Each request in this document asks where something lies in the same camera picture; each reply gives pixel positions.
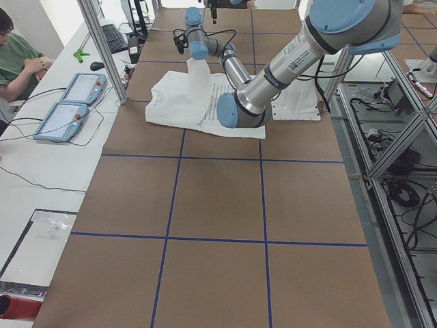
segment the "blue joint cap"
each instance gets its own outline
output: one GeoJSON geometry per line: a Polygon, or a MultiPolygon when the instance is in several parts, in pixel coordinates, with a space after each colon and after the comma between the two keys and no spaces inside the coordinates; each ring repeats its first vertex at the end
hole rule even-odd
{"type": "Polygon", "coordinates": [[[222,94],[217,102],[218,121],[225,128],[235,128],[238,123],[238,108],[233,94],[222,94]]]}
{"type": "Polygon", "coordinates": [[[203,60],[208,58],[208,47],[199,41],[191,42],[188,46],[191,57],[196,60],[203,60]]]}
{"type": "Polygon", "coordinates": [[[391,36],[390,38],[379,40],[377,42],[367,43],[362,46],[350,46],[348,48],[350,55],[368,55],[370,53],[381,53],[395,48],[399,41],[401,40],[401,35],[391,36]]]}
{"type": "Polygon", "coordinates": [[[187,25],[191,25],[191,26],[198,25],[202,23],[202,21],[203,21],[203,16],[199,8],[189,7],[185,11],[185,23],[187,25]]]}
{"type": "Polygon", "coordinates": [[[341,33],[357,26],[375,6],[376,0],[321,0],[309,8],[309,18],[322,33],[341,33]]]}

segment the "white desk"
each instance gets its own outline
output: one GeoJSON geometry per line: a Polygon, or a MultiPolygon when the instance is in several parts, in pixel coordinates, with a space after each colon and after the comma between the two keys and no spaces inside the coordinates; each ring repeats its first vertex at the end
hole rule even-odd
{"type": "MultiPolygon", "coordinates": [[[[76,72],[91,72],[89,65],[94,61],[101,62],[91,38],[83,49],[84,52],[90,53],[90,56],[83,56],[82,64],[73,56],[86,35],[87,28],[84,24],[61,52],[33,94],[58,87],[67,87],[76,72]]],[[[118,72],[122,74],[125,62],[130,62],[127,51],[114,54],[113,57],[118,72]]],[[[106,74],[104,69],[98,72],[106,74]]],[[[110,87],[111,82],[108,80],[106,90],[110,87]]],[[[62,92],[51,92],[31,99],[18,112],[16,118],[44,118],[51,105],[60,99],[62,92]]],[[[33,183],[46,187],[86,191],[100,158],[103,144],[107,140],[117,115],[118,106],[117,95],[111,91],[98,105],[98,110],[104,116],[104,121],[94,138],[86,146],[75,146],[69,143],[56,144],[23,138],[0,141],[0,156],[3,157],[0,166],[20,174],[33,183]]],[[[101,119],[98,113],[91,111],[80,133],[72,142],[86,144],[96,131],[101,119]]],[[[39,122],[19,120],[15,121],[15,124],[20,126],[25,135],[32,135],[39,122]]],[[[20,132],[15,127],[10,126],[2,135],[1,140],[17,137],[21,137],[20,132]]],[[[0,170],[0,181],[0,207],[2,209],[0,216],[0,266],[3,266],[7,260],[34,209],[45,208],[77,212],[85,195],[84,193],[33,187],[19,177],[7,174],[3,170],[0,170]]],[[[30,327],[31,323],[2,320],[1,326],[7,328],[30,327]]]]}

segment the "keyboard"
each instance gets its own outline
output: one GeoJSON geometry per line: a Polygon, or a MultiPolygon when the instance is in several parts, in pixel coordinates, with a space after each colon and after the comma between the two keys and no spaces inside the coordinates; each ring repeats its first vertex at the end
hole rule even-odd
{"type": "Polygon", "coordinates": [[[119,53],[128,49],[128,44],[124,40],[123,35],[114,24],[103,25],[102,30],[111,53],[119,53]]]}

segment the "person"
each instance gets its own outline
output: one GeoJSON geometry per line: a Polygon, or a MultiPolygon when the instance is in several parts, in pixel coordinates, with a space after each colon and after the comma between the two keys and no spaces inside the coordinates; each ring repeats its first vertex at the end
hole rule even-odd
{"type": "MultiPolygon", "coordinates": [[[[53,63],[25,39],[11,33],[13,29],[12,19],[0,8],[0,98],[9,103],[27,99],[53,63]]],[[[0,135],[7,127],[8,123],[0,118],[0,135]]]]}
{"type": "Polygon", "coordinates": [[[255,0],[242,0],[238,5],[231,4],[230,0],[220,0],[217,8],[255,9],[255,0]]]}
{"type": "Polygon", "coordinates": [[[404,0],[404,14],[437,14],[437,0],[404,0]]]}

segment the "person's hand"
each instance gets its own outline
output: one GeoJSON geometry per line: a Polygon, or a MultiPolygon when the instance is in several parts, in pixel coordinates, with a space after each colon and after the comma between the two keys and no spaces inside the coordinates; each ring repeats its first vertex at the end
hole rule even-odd
{"type": "Polygon", "coordinates": [[[36,81],[40,82],[46,73],[47,73],[47,70],[41,70],[41,71],[35,73],[34,75],[35,75],[36,81]]]}
{"type": "Polygon", "coordinates": [[[26,71],[29,74],[35,74],[41,70],[44,70],[44,63],[40,58],[25,60],[25,67],[23,71],[26,71]]]}
{"type": "Polygon", "coordinates": [[[50,59],[47,56],[40,57],[40,59],[42,60],[42,63],[44,64],[46,70],[48,70],[53,64],[53,59],[50,59]]]}

